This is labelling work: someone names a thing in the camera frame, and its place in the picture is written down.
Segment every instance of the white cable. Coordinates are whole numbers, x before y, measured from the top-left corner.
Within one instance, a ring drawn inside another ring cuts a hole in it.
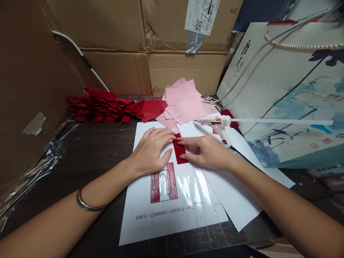
[[[87,66],[91,69],[92,73],[94,73],[94,75],[98,78],[98,80],[101,82],[101,84],[104,86],[104,88],[108,91],[109,89],[107,88],[107,86],[105,85],[105,83],[101,80],[101,78],[98,76],[98,74],[93,70],[93,68],[90,67],[90,64],[88,63],[86,57],[84,56],[84,54],[81,52],[80,48],[75,44],[75,42],[68,36],[62,34],[61,32],[57,32],[55,30],[51,31],[53,34],[59,35],[65,39],[67,39],[70,43],[73,44],[73,46],[76,48],[76,50],[78,50],[79,54],[83,57],[84,61],[86,62]]]
[[[244,75],[244,73],[246,72],[247,68],[251,65],[251,63],[253,62],[253,60],[256,58],[256,56],[259,54],[260,51],[263,50],[264,47],[266,47],[267,45],[269,45],[272,41],[274,41],[275,39],[279,38],[280,36],[292,31],[292,30],[296,30],[300,27],[302,27],[303,25],[305,25],[306,23],[313,21],[314,19],[321,17],[323,15],[325,15],[326,13],[329,12],[329,9],[326,9],[325,11],[322,11],[318,14],[315,14],[307,19],[305,19],[304,21],[300,22],[300,23],[296,23],[295,25],[289,27],[288,29],[282,31],[281,33],[277,34],[275,37],[271,38],[270,40],[268,40],[265,44],[263,44],[258,50],[257,52],[254,53],[254,55],[252,56],[252,58],[250,59],[250,61],[248,61],[247,65],[245,66],[245,68],[243,69],[242,73],[238,76],[237,80],[235,81],[235,83],[233,84],[233,86],[229,89],[229,91],[226,93],[225,96],[223,96],[222,98],[220,98],[217,101],[203,101],[205,103],[217,103],[220,102],[221,100],[223,100],[225,97],[228,96],[228,94],[231,93],[232,89],[238,84],[239,80],[241,79],[241,77]]]

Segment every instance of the dark wooden table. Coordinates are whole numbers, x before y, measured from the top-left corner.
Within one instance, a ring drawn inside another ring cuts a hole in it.
[[[133,150],[136,122],[132,120],[129,125],[87,122],[70,132],[61,141],[65,149],[62,159],[50,174],[37,182],[12,213],[0,239],[128,157]],[[302,170],[283,172],[296,183],[293,191],[306,199],[316,199],[313,204],[344,224],[344,216],[331,201],[319,198],[326,190],[321,183],[313,182]],[[180,257],[282,236],[262,212],[239,233],[229,220],[119,247],[125,196],[126,189],[109,204],[69,257]]]

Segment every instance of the brown cardboard wall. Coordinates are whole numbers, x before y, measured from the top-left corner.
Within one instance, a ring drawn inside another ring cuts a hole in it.
[[[243,0],[222,0],[210,36],[204,36],[202,51],[226,52],[231,31]],[[142,0],[147,49],[150,52],[186,50],[185,30],[188,0]]]
[[[37,1],[1,1],[0,31],[2,194],[49,146],[68,115],[65,96],[83,93]],[[47,118],[40,134],[22,133],[39,112]]]
[[[194,79],[202,96],[214,95],[225,61],[225,54],[149,54],[153,96],[162,97],[166,86],[181,77]]]
[[[63,34],[79,47],[144,51],[140,0],[46,0]]]
[[[84,55],[111,92],[137,99],[151,97],[147,54],[84,51]]]

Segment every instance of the power cord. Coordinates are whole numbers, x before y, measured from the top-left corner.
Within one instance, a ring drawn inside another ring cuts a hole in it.
[[[256,167],[255,164],[253,164],[251,161],[249,161],[244,155],[242,155],[237,149],[235,149],[235,148],[233,147],[233,145],[230,146],[229,148],[230,148],[232,151],[238,153],[240,156],[242,156],[248,163],[250,163],[253,167],[255,167],[256,169],[258,169],[260,172],[263,172],[263,171],[261,171],[258,167]]]
[[[108,91],[109,89],[107,88],[107,86],[105,85],[105,83],[101,80],[101,78],[98,76],[98,74],[93,70],[91,64],[88,62],[88,60],[86,59],[86,57],[84,56],[84,54],[81,52],[80,48],[75,44],[75,42],[68,36],[62,34],[61,32],[57,32],[55,30],[51,31],[53,34],[61,36],[63,38],[65,38],[66,40],[68,40],[70,43],[73,44],[73,46],[76,48],[76,50],[78,50],[79,54],[81,55],[81,57],[83,58],[83,60],[85,61],[86,65],[89,67],[89,69],[91,70],[92,73],[94,73],[94,75],[97,77],[97,79],[101,82],[101,84],[104,86],[104,88]]]

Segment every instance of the silver bangle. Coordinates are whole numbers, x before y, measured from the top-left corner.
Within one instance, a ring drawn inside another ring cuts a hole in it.
[[[92,206],[89,206],[87,205],[81,198],[81,190],[84,188],[85,185],[83,185],[79,190],[78,190],[78,193],[76,194],[76,202],[78,203],[78,205],[83,209],[83,210],[86,210],[86,211],[100,211],[100,210],[103,210],[105,209],[105,207],[107,205],[104,205],[104,206],[101,206],[101,207],[92,207]]]

